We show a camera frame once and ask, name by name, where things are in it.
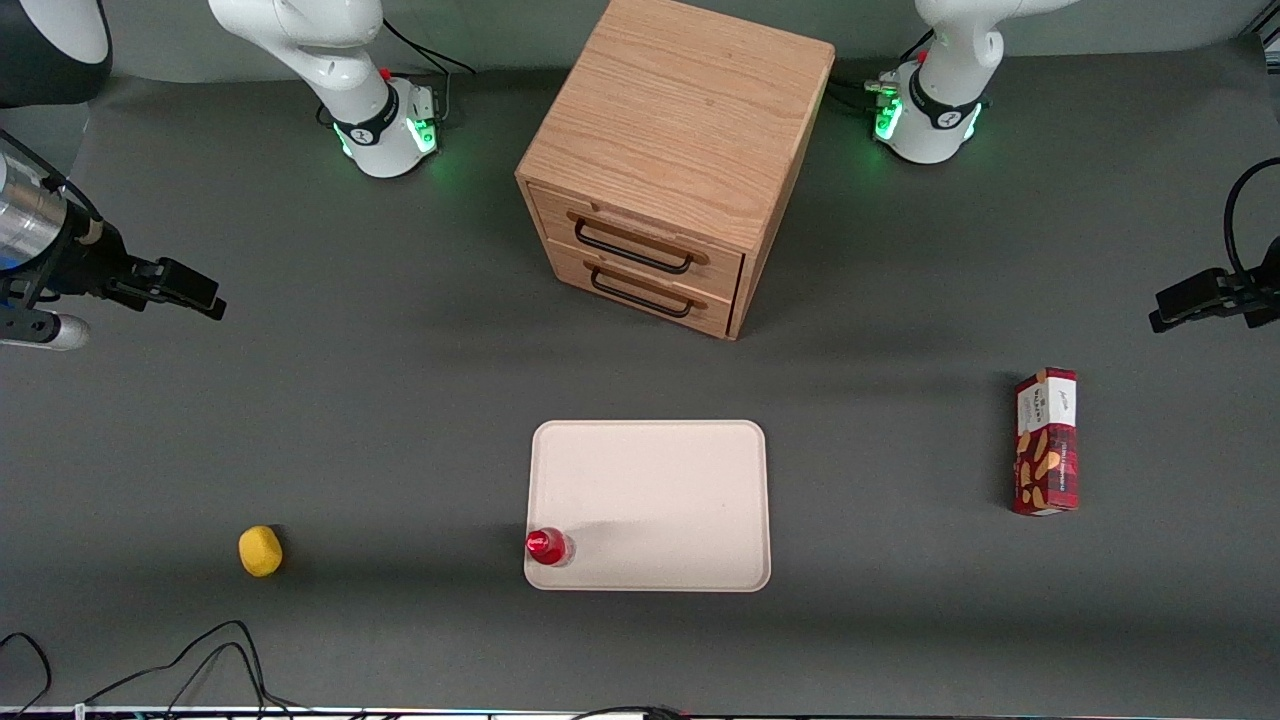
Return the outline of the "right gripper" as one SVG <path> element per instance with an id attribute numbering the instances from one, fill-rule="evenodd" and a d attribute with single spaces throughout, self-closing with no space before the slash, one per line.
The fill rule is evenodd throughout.
<path id="1" fill-rule="evenodd" d="M 160 258 L 150 287 L 136 270 L 143 260 L 127 252 L 119 231 L 95 215 L 64 215 L 29 223 L 29 301 L 54 302 L 64 295 L 91 295 L 143 313 L 172 305 L 220 322 L 227 302 L 219 283 L 172 258 Z"/>

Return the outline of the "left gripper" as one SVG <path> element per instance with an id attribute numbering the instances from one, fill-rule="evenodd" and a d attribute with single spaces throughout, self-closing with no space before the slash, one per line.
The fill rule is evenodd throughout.
<path id="1" fill-rule="evenodd" d="M 1280 238 L 1274 238 L 1263 261 L 1251 270 L 1260 306 L 1247 304 L 1244 284 L 1234 273 L 1210 268 L 1157 292 L 1157 307 L 1149 314 L 1152 332 L 1161 334 L 1190 322 L 1245 314 L 1248 327 L 1263 327 L 1279 319 Z"/>

